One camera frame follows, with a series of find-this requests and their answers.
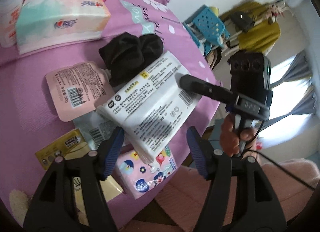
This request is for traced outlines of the right forearm pink sleeve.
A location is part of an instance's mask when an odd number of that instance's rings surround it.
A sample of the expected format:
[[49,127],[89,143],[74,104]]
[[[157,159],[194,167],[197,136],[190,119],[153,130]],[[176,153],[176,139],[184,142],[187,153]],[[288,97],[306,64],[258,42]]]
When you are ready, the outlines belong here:
[[[292,159],[280,165],[312,186],[319,182],[318,167],[310,160]],[[277,194],[286,220],[291,220],[306,206],[312,191],[273,164],[265,163],[261,167]],[[155,200],[183,231],[192,231],[203,208],[209,186],[210,182],[196,169],[181,166]]]

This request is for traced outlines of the right hand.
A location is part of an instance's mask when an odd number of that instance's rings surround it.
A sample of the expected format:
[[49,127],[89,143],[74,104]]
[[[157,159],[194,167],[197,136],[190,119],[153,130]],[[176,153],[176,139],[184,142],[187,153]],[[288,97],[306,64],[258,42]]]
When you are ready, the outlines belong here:
[[250,141],[257,133],[257,129],[250,128],[245,129],[240,135],[237,135],[233,131],[234,119],[234,115],[228,114],[221,125],[220,146],[229,157],[240,153],[240,141]]

